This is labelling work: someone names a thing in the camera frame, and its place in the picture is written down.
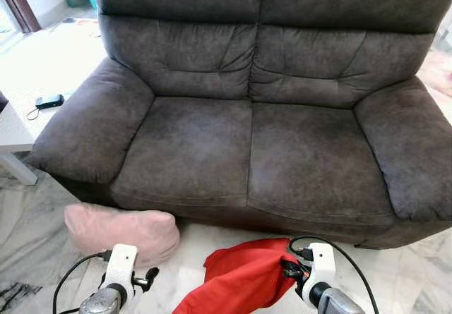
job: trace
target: sofa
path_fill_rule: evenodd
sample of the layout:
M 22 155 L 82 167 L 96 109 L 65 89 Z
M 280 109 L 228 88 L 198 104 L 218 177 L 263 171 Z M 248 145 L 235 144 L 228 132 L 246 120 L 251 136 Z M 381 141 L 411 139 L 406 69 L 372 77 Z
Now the sofa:
M 79 200 L 393 248 L 452 221 L 415 76 L 451 0 L 97 0 L 108 53 L 28 162 Z

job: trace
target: marble floor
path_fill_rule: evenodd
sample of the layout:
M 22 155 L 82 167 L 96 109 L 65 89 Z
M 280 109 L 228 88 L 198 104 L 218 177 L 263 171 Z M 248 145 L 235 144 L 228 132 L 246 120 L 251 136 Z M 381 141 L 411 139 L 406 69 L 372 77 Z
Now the marble floor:
M 83 10 L 72 13 L 87 17 Z M 51 32 L 42 31 L 34 38 L 28 38 L 19 45 L 18 52 L 24 54 L 27 47 L 32 47 L 36 52 L 47 49 L 44 60 L 31 73 L 42 84 L 47 82 L 56 87 L 64 83 L 65 90 L 73 90 L 104 55 L 102 43 L 99 38 L 84 38 L 78 44 L 77 36 L 74 36 L 71 44 L 61 49 L 67 40 L 63 34 L 55 37 L 58 34 L 51 35 Z M 94 50 L 95 55 L 90 56 L 86 53 L 87 49 Z M 83 73 L 70 80 L 65 70 L 49 77 L 46 73 L 54 72 L 49 64 L 56 66 L 62 54 L 73 57 L 66 62 L 68 66 L 73 66 L 77 61 L 90 62 L 83 66 Z M 13 56 L 13 59 L 19 61 L 20 57 Z M 452 123 L 452 85 L 449 85 L 452 61 L 443 59 L 446 58 L 429 54 L 419 75 Z M 24 66 L 34 63 L 33 58 L 28 61 Z M 20 89 L 31 89 L 26 80 L 29 79 L 25 76 L 20 79 Z M 18 87 L 18 84 L 9 86 L 10 94 L 19 94 Z M 39 176 L 37 185 L 25 187 L 0 170 L 1 314 L 50 313 L 56 283 L 81 257 L 70 240 L 63 218 L 64 207 L 78 201 L 51 176 L 41 171 L 36 171 L 36 174 Z M 200 224 L 181 224 L 180 230 L 182 241 L 178 251 L 159 266 L 160 275 L 152 290 L 141 299 L 137 314 L 171 313 L 187 293 L 203 283 L 203 262 L 214 250 L 244 241 L 274 237 L 266 233 Z M 362 250 L 350 245 L 341 246 L 363 269 L 380 313 L 452 314 L 452 230 L 398 249 Z M 373 313 L 357 273 L 339 255 L 336 255 L 336 262 L 338 273 L 334 285 L 356 300 L 366 313 Z M 77 269 L 61 289 L 59 310 L 79 306 L 97 288 L 105 267 L 105 262 L 92 260 Z M 272 308 L 256 313 L 315 312 L 290 290 Z

